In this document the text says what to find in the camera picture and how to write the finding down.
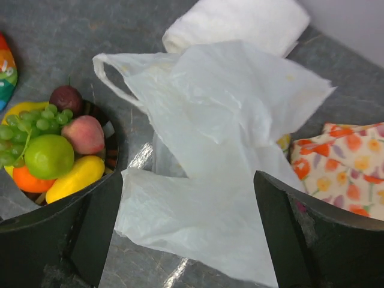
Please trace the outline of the fake orange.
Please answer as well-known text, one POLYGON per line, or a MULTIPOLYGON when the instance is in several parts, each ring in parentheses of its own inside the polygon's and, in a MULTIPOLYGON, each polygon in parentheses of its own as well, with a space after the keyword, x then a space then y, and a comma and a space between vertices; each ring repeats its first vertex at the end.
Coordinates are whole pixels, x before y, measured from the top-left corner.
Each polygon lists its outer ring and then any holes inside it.
POLYGON ((56 181, 56 179, 46 180, 34 177, 26 165, 13 169, 13 180, 22 191, 37 194, 47 192, 56 181))

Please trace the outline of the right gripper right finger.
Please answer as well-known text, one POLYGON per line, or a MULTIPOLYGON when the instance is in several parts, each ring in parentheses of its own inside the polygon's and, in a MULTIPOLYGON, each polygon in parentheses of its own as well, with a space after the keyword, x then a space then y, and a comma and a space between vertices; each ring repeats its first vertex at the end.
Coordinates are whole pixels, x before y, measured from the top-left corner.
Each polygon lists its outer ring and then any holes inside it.
POLYGON ((254 188, 279 287, 383 287, 383 222, 264 172, 254 188))

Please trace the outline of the green fake grapes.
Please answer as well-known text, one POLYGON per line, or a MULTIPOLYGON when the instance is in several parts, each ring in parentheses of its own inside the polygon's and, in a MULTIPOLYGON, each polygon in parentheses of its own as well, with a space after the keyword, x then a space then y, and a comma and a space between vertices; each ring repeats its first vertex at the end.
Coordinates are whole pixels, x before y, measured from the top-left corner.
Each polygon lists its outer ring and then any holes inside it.
POLYGON ((8 125, 1 124, 1 167, 21 167, 30 141, 45 134, 61 133, 65 125, 74 119, 69 109, 59 111, 53 104, 44 110, 22 111, 10 115, 8 125))

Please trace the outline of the white plastic bag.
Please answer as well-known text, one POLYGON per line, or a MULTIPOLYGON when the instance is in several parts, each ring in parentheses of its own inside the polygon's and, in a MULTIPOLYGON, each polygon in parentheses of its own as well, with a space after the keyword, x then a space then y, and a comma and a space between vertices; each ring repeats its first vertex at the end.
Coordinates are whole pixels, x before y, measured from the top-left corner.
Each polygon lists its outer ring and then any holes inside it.
POLYGON ((128 167, 115 231, 137 245, 277 287, 253 179, 302 184, 278 140, 333 93, 329 80, 243 41, 181 54, 105 54, 96 76, 149 119, 185 176, 128 167))

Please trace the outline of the dark purple fake fruit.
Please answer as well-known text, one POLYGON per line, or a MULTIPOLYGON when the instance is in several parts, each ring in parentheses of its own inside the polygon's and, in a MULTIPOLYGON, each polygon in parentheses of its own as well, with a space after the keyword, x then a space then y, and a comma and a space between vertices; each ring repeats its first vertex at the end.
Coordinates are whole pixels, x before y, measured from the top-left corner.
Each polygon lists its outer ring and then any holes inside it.
POLYGON ((55 105, 60 112, 65 109, 71 110, 74 116, 79 116, 83 109, 83 98, 80 92, 70 85, 57 87, 52 92, 49 103, 55 105))

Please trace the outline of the yellow fake mango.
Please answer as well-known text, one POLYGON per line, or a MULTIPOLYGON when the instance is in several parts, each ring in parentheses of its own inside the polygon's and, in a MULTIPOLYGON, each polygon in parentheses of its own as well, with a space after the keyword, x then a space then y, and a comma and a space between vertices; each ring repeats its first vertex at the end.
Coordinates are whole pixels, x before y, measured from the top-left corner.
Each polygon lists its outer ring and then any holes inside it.
POLYGON ((95 155, 84 156, 74 162, 72 170, 58 178, 46 193, 45 200, 51 204, 72 195, 97 182, 104 174, 104 161, 95 155))

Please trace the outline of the green fake apple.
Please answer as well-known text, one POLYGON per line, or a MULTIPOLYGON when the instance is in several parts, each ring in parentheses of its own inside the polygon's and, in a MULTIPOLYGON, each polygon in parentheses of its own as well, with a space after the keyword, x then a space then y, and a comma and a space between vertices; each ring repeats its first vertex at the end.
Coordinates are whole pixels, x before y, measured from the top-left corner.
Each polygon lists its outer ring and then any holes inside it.
POLYGON ((66 138, 45 134, 30 141, 24 159, 29 172, 34 177, 56 179, 73 168, 74 149, 66 138))

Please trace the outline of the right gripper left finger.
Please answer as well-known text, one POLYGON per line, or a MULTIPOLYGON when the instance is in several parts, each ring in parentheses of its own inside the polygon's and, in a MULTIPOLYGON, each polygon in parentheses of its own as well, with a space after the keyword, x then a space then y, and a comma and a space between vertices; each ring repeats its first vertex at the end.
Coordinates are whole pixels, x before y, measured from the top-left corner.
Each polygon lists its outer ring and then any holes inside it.
POLYGON ((1 287, 98 287, 122 193, 113 172, 1 222, 1 287))

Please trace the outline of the yellow fake banana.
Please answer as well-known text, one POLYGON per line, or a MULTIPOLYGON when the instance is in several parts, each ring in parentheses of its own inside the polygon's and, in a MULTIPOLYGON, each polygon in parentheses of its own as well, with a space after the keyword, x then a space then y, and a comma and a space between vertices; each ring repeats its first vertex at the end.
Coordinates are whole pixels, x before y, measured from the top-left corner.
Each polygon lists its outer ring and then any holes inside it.
POLYGON ((8 125, 7 118, 10 115, 19 115, 20 112, 22 111, 27 111, 30 112, 32 110, 44 110, 45 107, 49 104, 48 101, 44 102, 21 102, 12 108, 8 109, 6 114, 4 115, 1 124, 3 125, 8 125))

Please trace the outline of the pink fake peach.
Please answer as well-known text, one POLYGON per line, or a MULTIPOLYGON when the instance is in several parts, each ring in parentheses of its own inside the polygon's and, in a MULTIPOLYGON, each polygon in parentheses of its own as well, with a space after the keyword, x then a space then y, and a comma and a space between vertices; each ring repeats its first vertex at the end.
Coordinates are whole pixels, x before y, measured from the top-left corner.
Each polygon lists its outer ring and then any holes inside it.
POLYGON ((104 149, 104 131, 96 118, 83 115, 65 125, 61 131, 78 154, 91 155, 104 149))

